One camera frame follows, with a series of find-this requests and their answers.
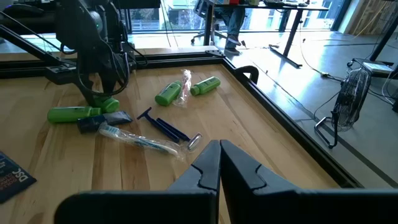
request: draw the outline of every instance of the green container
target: green container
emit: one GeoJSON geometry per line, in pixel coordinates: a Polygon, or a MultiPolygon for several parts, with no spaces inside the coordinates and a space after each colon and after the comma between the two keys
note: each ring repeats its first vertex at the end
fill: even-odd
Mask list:
{"type": "Polygon", "coordinates": [[[101,108],[92,108],[90,106],[52,108],[47,113],[47,120],[51,123],[76,122],[78,119],[100,114],[101,108]]]}
{"type": "Polygon", "coordinates": [[[175,81],[168,84],[160,93],[155,96],[155,101],[159,105],[168,106],[180,94],[181,82],[175,81]]]}
{"type": "Polygon", "coordinates": [[[200,83],[195,84],[191,88],[191,94],[193,96],[202,95],[209,92],[212,89],[215,89],[221,84],[221,81],[217,77],[211,77],[206,80],[203,80],[200,83]]]}
{"type": "Polygon", "coordinates": [[[94,99],[97,107],[102,109],[103,113],[114,113],[119,110],[120,103],[113,97],[96,97],[94,99]]]}

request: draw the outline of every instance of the electric fan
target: electric fan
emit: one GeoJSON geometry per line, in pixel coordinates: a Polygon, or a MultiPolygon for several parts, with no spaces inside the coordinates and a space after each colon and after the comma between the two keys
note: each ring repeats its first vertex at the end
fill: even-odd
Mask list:
{"type": "Polygon", "coordinates": [[[335,107],[331,112],[331,117],[325,117],[315,125],[315,131],[328,144],[329,149],[333,149],[337,145],[338,131],[349,130],[359,119],[359,112],[371,84],[371,77],[372,73],[364,67],[350,71],[348,76],[341,82],[341,90],[337,96],[335,107]],[[328,120],[331,121],[335,130],[335,141],[333,144],[319,131],[319,126],[328,120]]]}

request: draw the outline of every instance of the fan stand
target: fan stand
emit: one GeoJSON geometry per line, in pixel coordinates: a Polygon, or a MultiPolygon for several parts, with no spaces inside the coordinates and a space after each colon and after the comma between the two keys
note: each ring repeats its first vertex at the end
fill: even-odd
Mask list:
{"type": "Polygon", "coordinates": [[[331,121],[331,119],[332,119],[331,117],[324,117],[314,127],[315,131],[328,144],[329,149],[333,149],[335,146],[337,146],[337,139],[338,139],[338,135],[337,135],[338,113],[336,111],[331,111],[331,115],[332,115],[333,119],[335,120],[335,127],[333,127],[335,129],[335,142],[334,142],[334,144],[331,144],[330,141],[319,131],[319,126],[321,126],[325,121],[328,121],[328,120],[331,121]]]}

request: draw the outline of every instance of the toothbrush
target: toothbrush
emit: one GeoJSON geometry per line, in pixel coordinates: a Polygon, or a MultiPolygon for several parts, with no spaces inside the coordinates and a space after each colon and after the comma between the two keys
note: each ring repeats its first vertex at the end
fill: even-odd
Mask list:
{"type": "Polygon", "coordinates": [[[145,146],[145,147],[157,149],[161,152],[168,152],[168,153],[178,157],[178,152],[175,149],[172,149],[171,147],[167,147],[165,145],[159,144],[159,143],[151,141],[151,140],[142,139],[133,134],[123,133],[119,128],[115,128],[115,127],[106,125],[106,126],[102,126],[102,128],[99,129],[99,133],[101,133],[104,136],[107,136],[107,137],[110,137],[113,139],[120,139],[122,141],[131,143],[131,144],[136,144],[138,146],[145,146]]]}

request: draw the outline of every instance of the person's leg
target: person's leg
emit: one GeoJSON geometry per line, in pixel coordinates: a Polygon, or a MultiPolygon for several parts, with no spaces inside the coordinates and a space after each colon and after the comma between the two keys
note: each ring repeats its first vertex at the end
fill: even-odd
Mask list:
{"type": "Polygon", "coordinates": [[[228,26],[228,38],[226,39],[225,51],[239,55],[239,51],[236,50],[236,46],[240,46],[238,36],[241,26],[244,22],[246,10],[244,8],[233,8],[231,19],[228,26]]]}
{"type": "Polygon", "coordinates": [[[244,8],[233,8],[230,23],[228,24],[228,35],[239,35],[239,31],[244,22],[246,10],[244,8]]]}
{"type": "Polygon", "coordinates": [[[221,18],[223,18],[225,25],[228,26],[228,24],[231,20],[233,10],[229,9],[229,8],[224,8],[224,7],[216,7],[216,8],[214,8],[214,11],[215,11],[215,13],[220,15],[221,18]]]}

